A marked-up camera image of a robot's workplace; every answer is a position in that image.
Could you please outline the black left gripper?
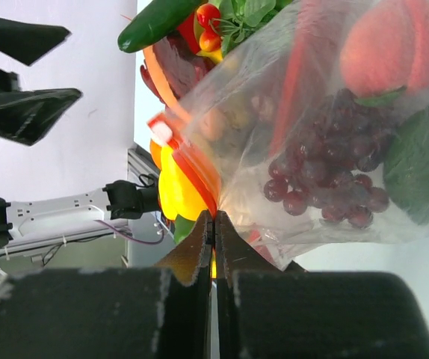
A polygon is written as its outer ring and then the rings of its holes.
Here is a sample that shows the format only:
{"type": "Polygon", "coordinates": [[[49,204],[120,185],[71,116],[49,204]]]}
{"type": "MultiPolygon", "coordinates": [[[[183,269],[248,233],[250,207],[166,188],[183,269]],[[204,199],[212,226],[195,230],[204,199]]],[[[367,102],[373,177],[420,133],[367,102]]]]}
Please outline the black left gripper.
{"type": "MultiPolygon", "coordinates": [[[[0,52],[26,66],[61,45],[70,35],[63,26],[0,18],[0,52]]],[[[82,92],[75,88],[18,90],[18,75],[0,69],[0,138],[26,146],[43,139],[82,97],[82,92]]]]}

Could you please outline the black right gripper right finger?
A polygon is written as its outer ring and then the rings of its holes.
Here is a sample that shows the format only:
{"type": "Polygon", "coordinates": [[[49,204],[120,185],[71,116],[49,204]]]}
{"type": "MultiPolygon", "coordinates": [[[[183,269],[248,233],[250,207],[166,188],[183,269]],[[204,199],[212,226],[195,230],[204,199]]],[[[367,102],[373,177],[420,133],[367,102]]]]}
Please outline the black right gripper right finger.
{"type": "Polygon", "coordinates": [[[381,271],[279,270],[215,219],[222,358],[429,358],[410,288],[381,271]]]}

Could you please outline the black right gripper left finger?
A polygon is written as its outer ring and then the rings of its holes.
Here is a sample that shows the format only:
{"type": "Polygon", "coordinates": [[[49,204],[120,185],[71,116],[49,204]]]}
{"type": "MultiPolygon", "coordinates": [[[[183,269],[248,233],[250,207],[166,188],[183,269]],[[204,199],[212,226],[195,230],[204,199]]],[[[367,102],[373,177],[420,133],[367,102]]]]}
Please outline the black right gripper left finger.
{"type": "Polygon", "coordinates": [[[158,263],[42,269],[0,286],[0,358],[208,358],[213,220],[158,263]]]}

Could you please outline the dark green cucumber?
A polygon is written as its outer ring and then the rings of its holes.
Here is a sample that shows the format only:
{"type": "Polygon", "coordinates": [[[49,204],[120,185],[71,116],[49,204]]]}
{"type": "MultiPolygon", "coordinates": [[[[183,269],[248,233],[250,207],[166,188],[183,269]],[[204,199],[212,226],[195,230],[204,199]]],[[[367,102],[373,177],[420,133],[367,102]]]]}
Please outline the dark green cucumber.
{"type": "Polygon", "coordinates": [[[121,31],[117,45],[122,52],[135,53],[178,32],[188,48],[196,53],[200,47],[195,36],[195,12],[206,3],[197,0],[151,1],[121,31]]]}

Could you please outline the dark red grape bunch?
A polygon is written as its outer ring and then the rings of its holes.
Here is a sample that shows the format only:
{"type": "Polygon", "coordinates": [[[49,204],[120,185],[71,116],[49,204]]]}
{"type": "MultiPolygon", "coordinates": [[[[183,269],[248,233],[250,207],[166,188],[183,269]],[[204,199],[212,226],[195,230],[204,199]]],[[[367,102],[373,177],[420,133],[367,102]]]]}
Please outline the dark red grape bunch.
{"type": "Polygon", "coordinates": [[[370,227],[389,196],[369,174],[383,163],[397,125],[390,105],[361,104],[348,89],[326,96],[269,164],[265,198],[291,216],[314,208],[324,222],[370,227]]]}

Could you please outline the clear zip bag orange zipper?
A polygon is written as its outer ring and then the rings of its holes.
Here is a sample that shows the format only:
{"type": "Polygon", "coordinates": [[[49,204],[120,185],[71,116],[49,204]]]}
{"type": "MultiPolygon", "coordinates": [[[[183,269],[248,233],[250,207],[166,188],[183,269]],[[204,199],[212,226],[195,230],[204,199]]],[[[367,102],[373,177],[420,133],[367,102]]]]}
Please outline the clear zip bag orange zipper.
{"type": "Polygon", "coordinates": [[[280,268],[429,237],[429,1],[296,1],[149,127],[181,236],[225,212],[280,268]]]}

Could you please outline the pink peach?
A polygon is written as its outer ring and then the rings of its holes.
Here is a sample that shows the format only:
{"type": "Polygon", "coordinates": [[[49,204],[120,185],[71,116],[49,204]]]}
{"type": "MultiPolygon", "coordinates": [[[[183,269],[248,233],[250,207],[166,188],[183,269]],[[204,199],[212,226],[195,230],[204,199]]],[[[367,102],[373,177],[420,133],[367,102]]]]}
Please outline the pink peach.
{"type": "Polygon", "coordinates": [[[358,97],[429,88],[429,1],[379,1],[350,29],[339,67],[358,97]]]}

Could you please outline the orange fruit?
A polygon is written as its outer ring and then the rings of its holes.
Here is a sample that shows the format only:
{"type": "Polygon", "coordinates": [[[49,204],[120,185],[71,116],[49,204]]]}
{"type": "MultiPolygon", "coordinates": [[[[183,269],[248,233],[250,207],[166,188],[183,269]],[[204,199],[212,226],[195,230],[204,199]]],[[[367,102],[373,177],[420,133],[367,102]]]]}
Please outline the orange fruit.
{"type": "Polygon", "coordinates": [[[152,160],[155,164],[155,166],[161,170],[162,169],[162,164],[161,164],[161,150],[162,150],[163,146],[158,144],[156,141],[154,141],[153,139],[150,140],[149,143],[149,151],[152,157],[152,160]]]}

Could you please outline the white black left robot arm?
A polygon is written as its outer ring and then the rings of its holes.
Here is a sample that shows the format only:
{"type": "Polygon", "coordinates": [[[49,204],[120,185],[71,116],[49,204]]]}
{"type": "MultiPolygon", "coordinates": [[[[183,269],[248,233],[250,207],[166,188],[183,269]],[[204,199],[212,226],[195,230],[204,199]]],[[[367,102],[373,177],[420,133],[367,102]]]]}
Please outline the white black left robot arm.
{"type": "MultiPolygon", "coordinates": [[[[61,45],[69,35],[62,26],[0,18],[0,52],[26,66],[61,45]]],[[[0,138],[35,145],[81,96],[75,88],[23,91],[16,73],[0,69],[0,138]]],[[[0,249],[83,222],[138,220],[160,209],[157,190],[156,176],[141,174],[137,183],[120,179],[71,197],[31,202],[8,202],[0,197],[0,249]]]]}

